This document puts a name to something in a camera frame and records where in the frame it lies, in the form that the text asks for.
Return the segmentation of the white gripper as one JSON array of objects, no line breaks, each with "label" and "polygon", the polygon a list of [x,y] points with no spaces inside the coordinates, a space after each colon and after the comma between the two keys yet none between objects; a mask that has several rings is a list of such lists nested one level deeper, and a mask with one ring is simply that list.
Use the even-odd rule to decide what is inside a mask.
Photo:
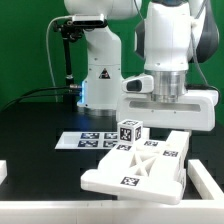
[{"label": "white gripper", "polygon": [[140,120],[146,127],[211,131],[215,126],[216,90],[188,90],[177,102],[155,102],[150,94],[123,93],[116,119]]}]

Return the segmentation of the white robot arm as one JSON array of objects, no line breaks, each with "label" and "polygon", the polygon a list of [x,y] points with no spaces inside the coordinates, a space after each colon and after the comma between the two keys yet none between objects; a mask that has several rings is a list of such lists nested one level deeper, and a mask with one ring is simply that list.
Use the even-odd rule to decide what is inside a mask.
[{"label": "white robot arm", "polygon": [[134,37],[134,51],[144,60],[144,70],[127,79],[119,72],[120,39],[99,26],[135,16],[142,0],[64,0],[64,4],[87,40],[81,110],[95,114],[114,110],[119,121],[139,119],[148,127],[214,128],[218,92],[208,85],[185,83],[189,64],[208,60],[218,48],[211,0],[151,0]]}]

